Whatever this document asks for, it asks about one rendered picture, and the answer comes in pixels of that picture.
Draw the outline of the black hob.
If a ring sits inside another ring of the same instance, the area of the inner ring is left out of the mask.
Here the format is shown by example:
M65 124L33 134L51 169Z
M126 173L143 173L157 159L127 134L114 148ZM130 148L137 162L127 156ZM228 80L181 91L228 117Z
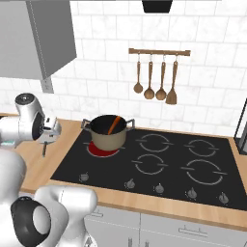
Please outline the black hob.
M88 174L87 181L80 175ZM247 193L226 138L134 129L122 147L101 151L84 130L54 180L247 211ZM135 187L125 184L133 179ZM161 184L159 194L155 186ZM187 192L194 188L196 199ZM219 201L224 192L227 204Z

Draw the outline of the wooden spatula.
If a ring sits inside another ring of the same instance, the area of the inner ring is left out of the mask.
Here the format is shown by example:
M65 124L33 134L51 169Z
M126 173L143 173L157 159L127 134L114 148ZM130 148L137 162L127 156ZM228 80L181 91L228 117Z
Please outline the wooden spatula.
M175 82L176 82L176 77L177 77L177 70L178 70L178 62L174 61L173 65L173 78L172 78L172 88L170 92L167 94L166 97L166 103L175 105L177 103L177 94L175 91Z

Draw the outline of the orange carrot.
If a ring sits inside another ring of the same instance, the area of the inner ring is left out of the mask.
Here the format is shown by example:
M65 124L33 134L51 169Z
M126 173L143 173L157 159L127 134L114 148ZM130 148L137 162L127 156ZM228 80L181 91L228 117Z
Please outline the orange carrot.
M107 133L108 135L110 135L112 133L112 131L114 130L114 128L116 127L116 125L119 123L120 119L121 119L120 116L117 116L115 118L115 120L112 122L110 128L108 129L108 133Z

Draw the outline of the small wooden spoon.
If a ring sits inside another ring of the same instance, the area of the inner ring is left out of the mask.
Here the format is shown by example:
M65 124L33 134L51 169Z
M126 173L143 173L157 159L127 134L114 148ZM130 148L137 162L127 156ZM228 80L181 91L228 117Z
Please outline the small wooden spoon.
M143 86L140 83L140 70L141 70L141 63L137 63L137 83L134 86L134 92L137 94L141 94L143 92Z

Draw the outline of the dark steel appliance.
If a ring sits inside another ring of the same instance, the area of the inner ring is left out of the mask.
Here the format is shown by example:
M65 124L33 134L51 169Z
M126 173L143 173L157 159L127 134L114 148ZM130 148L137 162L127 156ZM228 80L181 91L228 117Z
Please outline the dark steel appliance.
M247 98L245 99L233 138L238 152L242 155L247 155Z

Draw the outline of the grey wall cupboard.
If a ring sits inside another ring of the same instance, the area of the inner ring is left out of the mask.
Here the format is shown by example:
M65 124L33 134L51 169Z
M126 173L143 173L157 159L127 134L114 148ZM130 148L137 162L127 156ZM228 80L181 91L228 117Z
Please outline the grey wall cupboard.
M43 80L75 58L68 0L0 0L0 77Z

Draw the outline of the wide grey drawer front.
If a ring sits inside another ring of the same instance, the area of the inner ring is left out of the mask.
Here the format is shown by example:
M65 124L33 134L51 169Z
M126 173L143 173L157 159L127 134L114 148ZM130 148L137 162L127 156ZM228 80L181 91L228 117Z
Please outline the wide grey drawer front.
M179 233L201 229L208 237ZM141 247L247 247L247 232L141 214Z

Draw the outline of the black extractor hood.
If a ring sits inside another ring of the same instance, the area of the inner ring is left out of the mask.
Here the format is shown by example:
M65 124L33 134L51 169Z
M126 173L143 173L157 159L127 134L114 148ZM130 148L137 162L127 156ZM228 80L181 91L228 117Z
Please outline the black extractor hood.
M168 14L172 3L173 0L142 0L143 9L146 14Z

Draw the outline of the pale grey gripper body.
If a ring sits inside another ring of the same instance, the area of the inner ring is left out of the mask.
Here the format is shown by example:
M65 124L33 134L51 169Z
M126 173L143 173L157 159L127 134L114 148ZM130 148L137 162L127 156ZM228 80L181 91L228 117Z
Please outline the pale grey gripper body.
M54 143L59 138L59 136L61 135L61 132L62 132L61 128L48 128L48 127L46 127L43 130L43 134L38 139L38 142L40 144Z

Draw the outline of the wooden tool rail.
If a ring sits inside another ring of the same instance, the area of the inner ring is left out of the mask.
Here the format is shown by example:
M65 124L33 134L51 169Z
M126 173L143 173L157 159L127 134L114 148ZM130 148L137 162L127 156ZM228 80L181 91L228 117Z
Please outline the wooden tool rail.
M152 50L128 48L129 54L190 56L191 50Z

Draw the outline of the large wooden spoon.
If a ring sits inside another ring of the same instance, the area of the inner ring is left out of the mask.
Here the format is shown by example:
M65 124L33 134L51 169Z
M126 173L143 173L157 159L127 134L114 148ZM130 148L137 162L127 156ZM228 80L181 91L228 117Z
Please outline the large wooden spoon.
M160 88L159 90L156 92L155 97L158 100L164 100L166 97L166 92L163 88L163 84L164 84L164 75L165 75L165 68L166 68L166 63L163 62L161 64L161 83L160 83Z

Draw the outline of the narrow grey drawer front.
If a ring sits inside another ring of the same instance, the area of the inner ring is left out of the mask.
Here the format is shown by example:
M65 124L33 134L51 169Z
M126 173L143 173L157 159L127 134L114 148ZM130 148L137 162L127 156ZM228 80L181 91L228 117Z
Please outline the narrow grey drawer front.
M125 226L130 228L139 228L140 214L128 210L122 210L106 206L97 206L95 211L103 213L103 217L94 217L91 214L86 217L87 220L96 220L103 223Z

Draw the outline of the wooden ladle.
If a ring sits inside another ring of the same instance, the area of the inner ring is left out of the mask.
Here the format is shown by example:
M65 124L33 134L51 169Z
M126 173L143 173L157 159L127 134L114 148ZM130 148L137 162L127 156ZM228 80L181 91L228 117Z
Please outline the wooden ladle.
M154 98L154 90L151 88L152 62L149 62L149 86L144 92L145 99Z

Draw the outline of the grey cupboard door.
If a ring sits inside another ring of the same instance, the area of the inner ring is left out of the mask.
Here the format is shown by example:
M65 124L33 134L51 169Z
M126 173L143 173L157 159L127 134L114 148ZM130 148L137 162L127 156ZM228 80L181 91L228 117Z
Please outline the grey cupboard door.
M95 220L86 220L85 224L89 234L95 239L97 247L128 247L128 239L131 237L133 247L139 247L138 229Z

